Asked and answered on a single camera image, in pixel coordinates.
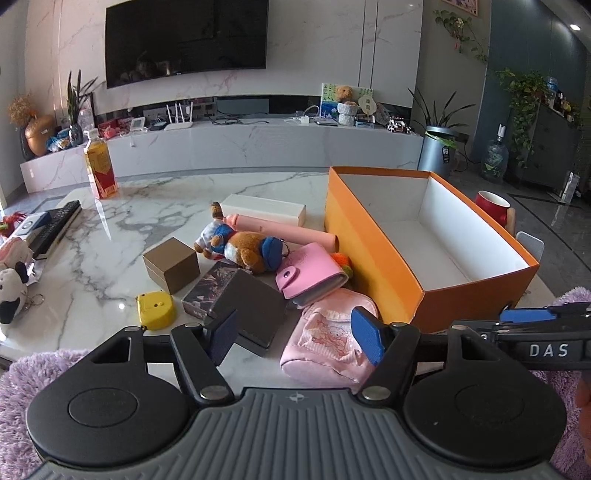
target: marble coffee table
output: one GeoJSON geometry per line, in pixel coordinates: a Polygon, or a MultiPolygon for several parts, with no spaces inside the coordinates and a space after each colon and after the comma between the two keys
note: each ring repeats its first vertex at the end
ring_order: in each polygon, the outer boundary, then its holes
{"type": "MultiPolygon", "coordinates": [[[[158,290],[142,254],[172,236],[193,245],[211,220],[211,202],[231,193],[305,203],[306,226],[322,229],[327,182],[326,173],[236,173],[125,182],[118,197],[101,202],[89,188],[72,191],[60,205],[80,200],[83,211],[47,261],[40,282],[30,288],[30,295],[41,293],[44,301],[2,325],[0,357],[14,361],[34,352],[92,349],[123,327],[139,325],[135,297],[158,290]]],[[[199,264],[203,274],[213,262],[200,255],[199,264]]],[[[544,295],[545,286],[539,284],[532,284],[530,296],[544,295]]],[[[178,317],[173,326],[194,321],[180,303],[192,286],[174,296],[178,317]]],[[[527,304],[547,304],[545,297],[527,304]]],[[[265,358],[239,345],[231,348],[220,371],[237,393],[244,386],[301,386],[279,368],[298,312],[286,317],[265,358]]],[[[150,371],[174,382],[169,367],[150,366],[150,371]]]]}

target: pink pouch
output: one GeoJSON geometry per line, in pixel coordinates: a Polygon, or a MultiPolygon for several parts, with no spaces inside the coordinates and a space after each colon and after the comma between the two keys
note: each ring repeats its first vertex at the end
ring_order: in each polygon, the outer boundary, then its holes
{"type": "Polygon", "coordinates": [[[346,288],[306,308],[281,355],[283,372],[314,388],[348,387],[357,392],[374,366],[351,334],[355,307],[378,316],[369,297],[346,288]]]}
{"type": "Polygon", "coordinates": [[[345,285],[348,279],[337,262],[317,243],[291,252],[275,277],[279,291],[298,308],[320,300],[345,285]]]}

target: purple fluffy fabric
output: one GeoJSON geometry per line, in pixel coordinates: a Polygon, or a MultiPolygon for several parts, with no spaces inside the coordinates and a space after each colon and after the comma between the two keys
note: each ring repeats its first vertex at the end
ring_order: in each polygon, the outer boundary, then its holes
{"type": "Polygon", "coordinates": [[[0,479],[20,480],[41,460],[27,433],[25,412],[35,395],[88,351],[58,350],[21,358],[0,377],[0,479]]]}
{"type": "MultiPolygon", "coordinates": [[[[577,287],[556,299],[554,305],[591,301],[591,291],[577,287]]],[[[534,372],[552,386],[566,406],[566,428],[552,456],[552,465],[571,480],[591,479],[591,467],[585,462],[583,441],[579,435],[580,408],[574,406],[574,396],[581,372],[534,372]]]]}

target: screw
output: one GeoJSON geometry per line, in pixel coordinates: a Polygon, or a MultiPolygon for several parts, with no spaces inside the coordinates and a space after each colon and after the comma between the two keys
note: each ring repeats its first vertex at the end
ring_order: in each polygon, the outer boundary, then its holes
{"type": "Polygon", "coordinates": [[[361,395],[365,400],[369,401],[382,401],[386,400],[390,397],[391,392],[386,387],[380,387],[379,385],[374,385],[373,387],[365,388],[361,395]]]}
{"type": "Polygon", "coordinates": [[[199,392],[199,396],[204,400],[220,401],[224,400],[230,395],[230,392],[223,385],[209,385],[204,387],[199,392]]]}

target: red feather toy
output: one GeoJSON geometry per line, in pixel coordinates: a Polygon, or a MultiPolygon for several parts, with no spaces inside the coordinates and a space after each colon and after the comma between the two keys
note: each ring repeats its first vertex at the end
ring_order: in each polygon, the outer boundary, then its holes
{"type": "Polygon", "coordinates": [[[27,214],[22,212],[14,212],[11,215],[5,215],[2,217],[2,222],[0,223],[0,236],[3,236],[4,238],[11,236],[17,227],[17,224],[21,223],[25,218],[27,218],[27,214]]]}

